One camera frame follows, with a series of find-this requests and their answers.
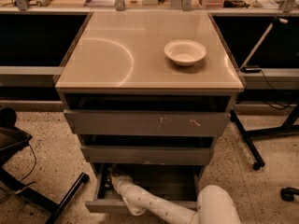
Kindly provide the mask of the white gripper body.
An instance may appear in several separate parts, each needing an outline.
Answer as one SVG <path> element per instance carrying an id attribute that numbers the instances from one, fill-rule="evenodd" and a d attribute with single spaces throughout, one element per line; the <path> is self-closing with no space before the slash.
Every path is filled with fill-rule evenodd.
<path id="1" fill-rule="evenodd" d="M 132 189 L 135 186 L 133 179 L 128 175 L 120 175 L 112 176 L 111 180 L 114 190 L 120 194 L 130 213 L 136 217 L 143 215 L 146 209 L 131 201 L 133 195 L 128 193 L 129 189 Z"/>

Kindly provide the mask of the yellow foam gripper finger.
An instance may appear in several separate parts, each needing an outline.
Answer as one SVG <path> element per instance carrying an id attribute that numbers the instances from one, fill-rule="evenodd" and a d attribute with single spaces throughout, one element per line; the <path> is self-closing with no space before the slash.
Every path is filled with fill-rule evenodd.
<path id="1" fill-rule="evenodd" d="M 118 167 L 113 167 L 111 171 L 111 175 L 114 177 L 123 176 L 124 172 Z"/>

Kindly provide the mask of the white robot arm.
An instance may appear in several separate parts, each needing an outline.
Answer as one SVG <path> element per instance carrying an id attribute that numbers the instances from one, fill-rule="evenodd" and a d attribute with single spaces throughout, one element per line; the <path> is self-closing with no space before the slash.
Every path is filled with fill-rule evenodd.
<path id="1" fill-rule="evenodd" d="M 242 224 L 229 193 L 216 185 L 205 186 L 192 210 L 151 194 L 136 185 L 126 173 L 113 168 L 111 182 L 133 216 L 150 211 L 167 224 Z"/>

